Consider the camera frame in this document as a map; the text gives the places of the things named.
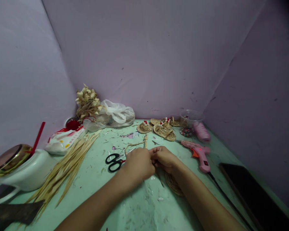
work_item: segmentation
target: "plastic bag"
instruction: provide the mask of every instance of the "plastic bag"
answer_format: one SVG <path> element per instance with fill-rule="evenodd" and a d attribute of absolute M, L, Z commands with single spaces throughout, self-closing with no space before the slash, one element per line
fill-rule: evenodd
<path fill-rule="evenodd" d="M 131 107 L 121 103 L 113 103 L 108 99 L 100 103 L 103 106 L 97 117 L 90 116 L 83 120 L 89 131 L 97 131 L 105 127 L 124 127 L 135 121 L 135 112 Z"/>
<path fill-rule="evenodd" d="M 75 140 L 83 138 L 86 133 L 87 130 L 84 126 L 75 131 L 63 128 L 51 135 L 45 150 L 50 154 L 65 155 L 67 150 L 74 144 Z"/>

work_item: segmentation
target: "kettle handle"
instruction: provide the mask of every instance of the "kettle handle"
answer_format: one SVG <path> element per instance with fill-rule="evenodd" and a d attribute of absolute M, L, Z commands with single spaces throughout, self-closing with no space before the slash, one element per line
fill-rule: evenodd
<path fill-rule="evenodd" d="M 13 187 L 15 187 L 15 189 L 12 192 L 10 192 L 8 195 L 6 195 L 3 198 L 0 198 L 0 204 L 2 204 L 3 202 L 6 202 L 7 200 L 11 199 L 13 196 L 15 196 L 20 191 L 20 188 L 18 186 L 13 186 Z"/>

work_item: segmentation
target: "pink glue gun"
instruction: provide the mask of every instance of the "pink glue gun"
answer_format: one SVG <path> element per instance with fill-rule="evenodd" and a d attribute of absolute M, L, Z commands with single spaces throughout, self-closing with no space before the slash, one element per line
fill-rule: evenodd
<path fill-rule="evenodd" d="M 200 144 L 196 144 L 190 141 L 179 141 L 176 140 L 176 142 L 182 144 L 184 147 L 187 147 L 193 151 L 193 157 L 199 158 L 200 160 L 200 170 L 203 173 L 210 172 L 210 166 L 208 163 L 208 160 L 206 158 L 206 154 L 210 153 L 210 148 L 208 147 L 202 147 Z"/>

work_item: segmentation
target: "cable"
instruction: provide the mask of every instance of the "cable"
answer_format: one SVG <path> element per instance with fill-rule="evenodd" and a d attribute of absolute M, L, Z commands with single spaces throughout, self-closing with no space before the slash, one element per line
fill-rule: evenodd
<path fill-rule="evenodd" d="M 241 219 L 244 221 L 244 223 L 248 226 L 248 228 L 251 231 L 254 231 L 254 229 L 251 227 L 251 225 L 247 222 L 247 220 L 243 217 L 243 215 L 240 213 L 240 211 L 237 209 L 237 207 L 231 202 L 231 200 L 227 197 L 227 195 L 224 193 L 224 191 L 221 189 L 217 181 L 215 180 L 214 176 L 211 172 L 208 172 L 208 175 L 212 178 L 216 186 L 218 187 L 219 191 L 221 191 L 222 195 L 225 197 L 225 199 L 229 202 L 229 204 L 233 207 L 233 209 L 237 212 L 237 214 L 241 217 Z"/>

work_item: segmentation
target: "clear plastic cup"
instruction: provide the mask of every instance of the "clear plastic cup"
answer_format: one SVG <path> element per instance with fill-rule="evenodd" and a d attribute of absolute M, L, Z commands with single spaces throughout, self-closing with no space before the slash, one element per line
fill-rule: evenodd
<path fill-rule="evenodd" d="M 201 112 L 195 110 L 183 110 L 180 112 L 180 116 L 180 126 L 182 127 L 180 134 L 186 137 L 194 135 L 194 127 L 205 119 Z"/>

